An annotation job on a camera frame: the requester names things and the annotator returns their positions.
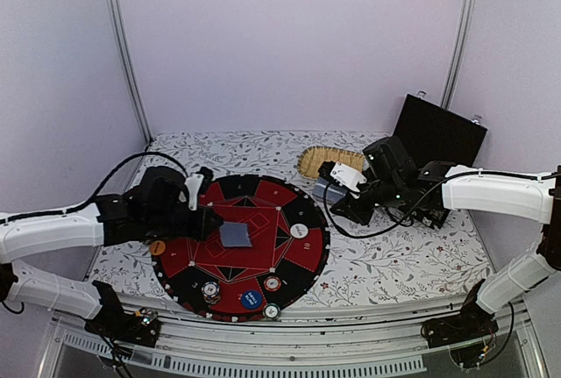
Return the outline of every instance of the floral tablecloth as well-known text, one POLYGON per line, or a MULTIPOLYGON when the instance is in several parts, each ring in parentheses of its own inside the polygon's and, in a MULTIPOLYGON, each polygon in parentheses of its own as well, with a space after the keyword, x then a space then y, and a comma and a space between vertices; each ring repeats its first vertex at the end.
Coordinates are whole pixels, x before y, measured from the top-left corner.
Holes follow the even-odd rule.
MULTIPOLYGON (((188 171, 211 168, 215 176, 263 174, 282 178, 309 194, 314 181, 296 168, 298 156, 310 146, 360 151, 384 134, 372 132, 205 132, 162 134, 151 151, 170 154, 188 171)), ((147 167, 168 165, 145 158, 147 167)), ((336 221, 353 234, 367 234, 391 225, 381 212, 368 227, 343 218, 336 221)), ((330 307, 401 303, 467 292, 491 272, 485 251, 467 213, 452 212, 439 231, 424 225, 398 227, 372 239, 348 239, 331 228, 328 264, 316 285, 293 307, 330 307)), ((153 272, 147 247, 140 243, 104 248, 90 280, 107 282, 117 292, 166 298, 153 272)))

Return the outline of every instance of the round game board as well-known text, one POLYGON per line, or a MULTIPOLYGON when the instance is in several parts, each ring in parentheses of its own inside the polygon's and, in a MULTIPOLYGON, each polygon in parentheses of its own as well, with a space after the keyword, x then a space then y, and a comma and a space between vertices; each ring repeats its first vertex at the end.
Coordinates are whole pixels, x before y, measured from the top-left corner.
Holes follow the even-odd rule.
POLYGON ((268 304, 286 308, 322 273, 330 249, 327 223, 297 187, 270 176, 225 176, 212 182, 200 204, 224 222, 247 224, 252 247, 226 248, 220 231, 204 242, 166 242, 164 252, 153 256, 154 270, 188 310, 218 321, 261 319, 268 304), (209 282, 218 285, 219 297, 209 293, 214 285, 204 286, 209 282))

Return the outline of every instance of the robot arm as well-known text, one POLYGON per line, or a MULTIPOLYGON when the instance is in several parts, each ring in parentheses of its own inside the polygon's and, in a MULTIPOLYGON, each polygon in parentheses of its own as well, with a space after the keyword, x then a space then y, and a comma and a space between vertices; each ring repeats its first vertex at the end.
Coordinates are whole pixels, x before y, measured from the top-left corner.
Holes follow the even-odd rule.
POLYGON ((97 196, 91 203, 80 204, 81 210, 74 207, 46 213, 61 213, 56 215, 6 217, 0 225, 0 301, 63 310, 86 319, 89 331, 103 331, 109 338, 127 334, 126 341, 153 346, 159 325, 152 312, 127 315, 109 285, 72 281, 19 258, 73 246, 112 246, 133 240, 204 240, 223 222, 211 209, 197 207, 199 194, 211 180, 212 172, 206 168, 189 178, 171 168, 148 168, 138 186, 123 195, 97 196))
POLYGON ((359 190, 334 204, 334 214, 367 225, 376 207, 397 207, 408 214, 414 210, 467 209, 530 218, 544 225, 540 241, 472 288, 459 314, 424 323, 422 334, 430 347, 496 332, 495 312, 561 270, 559 178, 556 182, 550 173, 489 173, 437 161, 418 170, 396 137, 373 143, 364 154, 370 169, 362 175, 337 168, 332 162, 320 168, 324 179, 351 191, 359 190))

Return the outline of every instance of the wicker basket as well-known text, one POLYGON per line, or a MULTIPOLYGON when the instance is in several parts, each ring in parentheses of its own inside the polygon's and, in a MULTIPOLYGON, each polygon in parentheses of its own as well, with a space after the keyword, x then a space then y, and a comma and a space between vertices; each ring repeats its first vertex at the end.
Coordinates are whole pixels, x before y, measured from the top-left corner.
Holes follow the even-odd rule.
POLYGON ((365 164, 365 156, 360 153, 350 152, 334 147, 315 146, 304 150, 298 159, 298 172, 307 178, 317 179, 317 169, 325 161, 340 161, 345 165, 362 172, 365 164))

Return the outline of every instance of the purple-tinted wall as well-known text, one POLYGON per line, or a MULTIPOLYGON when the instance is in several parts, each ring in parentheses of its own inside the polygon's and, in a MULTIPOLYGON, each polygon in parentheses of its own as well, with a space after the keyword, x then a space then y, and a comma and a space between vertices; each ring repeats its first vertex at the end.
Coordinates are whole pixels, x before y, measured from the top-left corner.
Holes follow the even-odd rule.
POLYGON ((391 131, 438 102, 461 0, 121 0, 153 130, 391 131))
MULTIPOLYGON (((105 0, 0 0, 0 211, 86 199, 143 142, 117 57, 105 0)), ((122 190, 131 171, 110 189, 122 190)), ((82 278, 90 248, 32 257, 82 278)), ((50 314, 0 307, 0 376, 36 376, 50 314)))
MULTIPOLYGON (((515 172, 561 164, 561 0, 477 0, 452 109, 489 128, 479 164, 515 172)), ((539 226, 474 213, 502 267, 539 239, 539 226)), ((561 279, 526 297, 550 376, 561 376, 561 279)))

